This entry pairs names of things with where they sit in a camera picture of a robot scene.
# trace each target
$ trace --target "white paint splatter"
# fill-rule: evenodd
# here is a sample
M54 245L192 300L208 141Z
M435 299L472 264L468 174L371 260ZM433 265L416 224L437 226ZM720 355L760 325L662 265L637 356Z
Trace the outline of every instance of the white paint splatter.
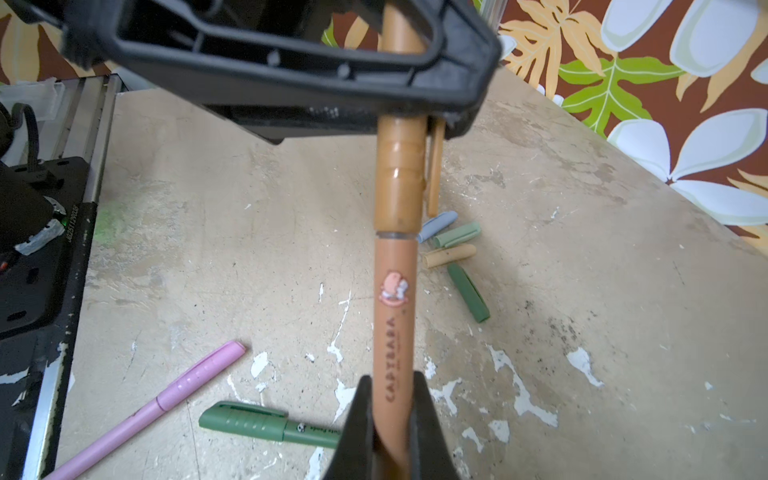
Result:
M471 403L472 405L477 403L475 400L469 398L469 394L466 391L459 393L458 396L463 398L467 403Z
M264 370L267 363L270 361L266 358L266 352L262 352L253 358L253 365L250 366L250 374L253 378L256 378L259 376L259 374Z
M22 400L23 400L23 399L25 399L25 398L27 398L27 391L26 391L26 390L25 390L24 392L21 392L21 393L19 393L19 394L18 394L18 398L16 399L16 401L15 401L15 402L13 402L13 403L11 404L11 406L12 406L12 407L15 407L15 406L17 406L17 405L18 405L19 403L21 403L21 402L22 402Z
M320 461L323 460L323 447L315 448L310 457L310 469L304 475L304 480L320 480Z
M456 413L458 412L458 408L456 408L456 404L451 400L451 395L453 395L453 389L456 387L457 383L461 383L462 379L456 379L451 380L450 382L446 383L442 389L429 389L429 394L432 395L432 398L437 402L440 399L445 400L445 404L448 406L448 410L451 411L451 415L456 416Z
M728 415L723 415L722 413L720 413L720 417L721 417L723 420L727 420L727 421L729 421L729 422L736 422L736 423L757 423L757 419L753 419L753 420L748 420L748 419L744 419L744 420L734 420L734 419L730 418L730 416L728 416Z
M26 377L28 373L29 373L29 367L27 367L26 370L23 370L19 373L6 373L5 375L0 375L0 385L6 384L6 383L16 383L19 380Z
M342 413L344 413L344 410L346 410L346 407L352 402L352 399L355 398L355 392L357 391L357 387L354 386L351 389L348 389L344 386L344 384L341 382L341 380L336 379L336 400L339 401L339 408L336 409L336 416L333 417L334 423Z
M462 437L472 440L475 445L477 445L478 453L482 452L482 442L480 442L480 438L478 438L478 434L475 433L474 428L469 427L466 429L464 432L462 432Z
M168 327L168 334L170 336L170 349L175 350L179 346L179 340L184 336L183 327L171 325Z
M506 420L494 420L488 424L493 435L504 443L509 443L509 422Z
M235 388L235 382L232 381L232 375L227 375L227 383L229 384L230 388L232 389L232 393L235 394L235 399L238 402L247 403L249 405L259 405L256 402L251 402L250 400L245 400L241 398L239 395L237 395L237 389Z
M437 372L437 365L432 361L432 357L425 357L424 360L427 362L427 368L424 370L424 376L427 377L427 380L431 380L433 376L435 376L435 372Z
M336 356L336 363L341 363L342 360L344 360L344 355L341 354L341 350L336 346L336 341L339 339L339 335L341 335L341 327L344 326L344 320L346 320L346 314L349 312L349 301L352 299L352 290L349 291L349 295L347 296L346 300L342 300L339 302L339 305L343 305L346 303L346 306L344 307L344 316L341 317L341 323L339 324L339 330L336 332L336 336L333 338L333 341L330 345L328 345L328 348L326 351L328 353L332 353Z
M523 380L518 375L517 370L512 365L512 361L509 359L504 350L494 350L493 346L488 345L488 351L491 352L491 358L493 358L493 368L498 372L504 365L508 366L514 376L512 377L512 383L518 387L519 394L515 397L515 411L518 416L523 415L526 412L530 412L536 415L542 422L549 426L558 427L558 414L547 412L542 407L538 407L531 403L531 393L523 385Z
M569 363L573 365L576 370L584 373L587 376L589 383L598 388L605 385L603 382L596 379L592 375L592 366L589 364L589 353L587 353L587 350L578 347L578 350L567 354L566 357L568 358Z
M466 464L463 457L464 449L462 449L462 447L456 447L453 451L453 462L456 466L456 471L464 480L469 480L472 475L470 475L469 466Z

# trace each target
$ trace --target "blue pen cap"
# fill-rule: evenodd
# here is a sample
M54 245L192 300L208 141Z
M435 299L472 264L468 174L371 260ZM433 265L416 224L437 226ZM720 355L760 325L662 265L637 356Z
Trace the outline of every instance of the blue pen cap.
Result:
M419 240L419 243L424 243L425 240L433 237L435 233L455 222L457 218L458 214L453 210L443 212L437 217L429 219L427 223L424 223L421 233L416 238Z

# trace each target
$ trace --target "pen barrel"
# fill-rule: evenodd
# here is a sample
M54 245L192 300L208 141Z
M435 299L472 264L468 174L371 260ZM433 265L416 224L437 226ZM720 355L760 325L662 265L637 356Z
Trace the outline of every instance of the pen barrel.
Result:
M341 432L338 430L324 429L305 423L294 422L293 420L288 421L283 432L284 442L314 445L327 449L335 449L339 444L340 438Z
M239 359L245 353L245 347L235 341L224 343L208 354L192 368L182 373L157 396L157 404L166 412L183 402L197 389L205 385L222 370Z
M393 4L384 5L382 51L420 54L424 42ZM427 117L379 117L376 138L376 202L373 226L378 232L418 233L426 180L424 163Z
M387 478L409 471L418 250L415 239L376 238L372 410L376 434L396 465Z
M120 425L105 433L99 440L91 443L74 458L51 472L50 475L45 477L45 480L72 480L77 478L164 413L163 409L157 404L157 400L152 399L147 405L141 407L138 412L125 419Z

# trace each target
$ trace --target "pink pen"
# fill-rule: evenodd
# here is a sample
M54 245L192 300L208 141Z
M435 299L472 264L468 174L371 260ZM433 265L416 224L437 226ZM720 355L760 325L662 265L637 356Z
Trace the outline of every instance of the pink pen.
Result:
M152 399L138 412L125 419L120 425L91 443L85 450L55 469L45 480L72 480L109 455L144 427L159 419L165 412L183 402L208 380L232 365L245 353L239 342L224 343L207 357L197 362L179 378L175 379L160 395Z

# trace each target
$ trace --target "concrete surface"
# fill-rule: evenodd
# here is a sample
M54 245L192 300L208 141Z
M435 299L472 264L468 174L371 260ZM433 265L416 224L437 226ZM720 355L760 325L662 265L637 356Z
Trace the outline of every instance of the concrete surface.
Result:
M273 147L164 91L121 95L59 462L239 339L245 358L83 478L316 478L333 452L197 419L245 399L343 424L337 394L372 365L374 148ZM442 210L482 225L462 265L492 312L476 324L444 267L420 270L415 366L436 367L462 475L764 478L768 259L505 70L443 171Z

